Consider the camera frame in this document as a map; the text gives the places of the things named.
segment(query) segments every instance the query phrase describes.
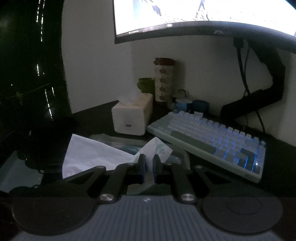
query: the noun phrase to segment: cable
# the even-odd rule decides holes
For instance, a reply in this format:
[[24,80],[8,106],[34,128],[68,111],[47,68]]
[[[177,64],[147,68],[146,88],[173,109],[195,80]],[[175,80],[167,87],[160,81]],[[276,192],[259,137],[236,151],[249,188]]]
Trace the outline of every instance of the cable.
[[[247,93],[247,91],[244,90],[243,98],[246,96],[246,93]],[[249,123],[248,123],[248,114],[245,114],[245,117],[246,117],[246,126],[249,126]]]
[[[246,55],[246,59],[245,59],[245,61],[244,61],[244,76],[245,76],[246,80],[247,80],[247,77],[246,77],[246,68],[247,68],[247,62],[248,62],[249,53],[250,53],[250,46],[248,47],[248,51],[247,51],[247,55]],[[246,117],[246,126],[249,126],[249,123],[248,123],[248,114],[245,114],[245,117]]]
[[[242,54],[241,54],[241,48],[240,47],[237,47],[237,58],[238,58],[238,62],[239,62],[239,70],[240,70],[240,73],[241,73],[244,88],[245,88],[247,94],[250,95],[251,93],[250,93],[250,90],[249,90],[249,87],[248,87],[248,84],[247,84],[246,75],[244,73],[244,69],[243,69],[243,65],[242,65]],[[256,112],[256,114],[258,116],[258,119],[260,121],[260,124],[262,126],[263,133],[265,133],[265,127],[264,127],[263,121],[261,119],[261,116],[260,116],[260,114],[259,114],[259,112],[257,110],[255,112]]]

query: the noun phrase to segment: logo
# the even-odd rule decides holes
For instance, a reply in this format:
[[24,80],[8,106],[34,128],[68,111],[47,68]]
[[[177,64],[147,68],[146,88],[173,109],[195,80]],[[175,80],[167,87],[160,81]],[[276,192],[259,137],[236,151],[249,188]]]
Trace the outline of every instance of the logo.
[[215,30],[214,34],[224,34],[221,30]]
[[146,197],[146,198],[143,199],[143,201],[144,202],[151,202],[151,198]]

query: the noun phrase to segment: tissue box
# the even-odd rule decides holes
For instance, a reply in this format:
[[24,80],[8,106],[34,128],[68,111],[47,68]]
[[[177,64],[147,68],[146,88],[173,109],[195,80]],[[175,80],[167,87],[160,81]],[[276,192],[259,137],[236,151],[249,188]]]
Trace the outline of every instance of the tissue box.
[[152,114],[152,104],[153,96],[148,93],[141,93],[131,106],[117,103],[112,108],[114,130],[122,134],[144,135]]

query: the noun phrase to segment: tissue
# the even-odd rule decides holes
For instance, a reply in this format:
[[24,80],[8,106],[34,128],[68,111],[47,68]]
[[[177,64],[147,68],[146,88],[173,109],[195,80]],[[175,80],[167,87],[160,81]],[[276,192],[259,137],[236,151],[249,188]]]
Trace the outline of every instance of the tissue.
[[141,91],[139,90],[139,88],[133,86],[127,94],[118,96],[118,100],[126,106],[132,106],[140,94]]
[[135,155],[134,161],[137,162],[140,154],[145,154],[146,163],[148,166],[148,171],[153,172],[153,157],[157,154],[162,163],[165,163],[169,156],[172,154],[173,150],[164,144],[157,137],[154,137],[149,141],[142,149]]
[[172,151],[157,137],[149,141],[136,155],[132,155],[99,141],[73,134],[65,155],[62,174],[63,178],[66,178],[95,166],[105,166],[107,170],[114,170],[122,163],[136,163],[140,154],[146,156],[148,170],[153,172],[154,155],[158,154],[164,163]]

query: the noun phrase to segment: paper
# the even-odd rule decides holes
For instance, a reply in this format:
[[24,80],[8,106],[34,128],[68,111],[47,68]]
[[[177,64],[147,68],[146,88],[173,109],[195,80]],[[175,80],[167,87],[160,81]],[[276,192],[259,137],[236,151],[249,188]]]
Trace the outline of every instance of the paper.
[[141,91],[138,89],[138,87],[132,86],[127,94],[118,96],[118,100],[126,106],[132,106],[140,94]]
[[137,162],[140,154],[145,154],[146,163],[148,166],[148,170],[153,172],[153,157],[155,154],[159,155],[160,161],[165,163],[169,156],[172,154],[173,150],[169,148],[166,144],[164,144],[157,137],[154,137],[151,141],[149,141],[142,149],[135,155],[135,159],[133,162]]
[[66,178],[95,166],[105,166],[107,170],[114,170],[119,164],[138,162],[140,154],[146,156],[148,171],[152,172],[154,155],[158,154],[164,163],[172,151],[157,137],[149,141],[136,155],[132,155],[99,141],[73,134],[64,159],[62,174],[63,178]]
[[114,147],[73,134],[63,163],[63,178],[95,166],[114,170],[119,164],[131,162],[134,155]]

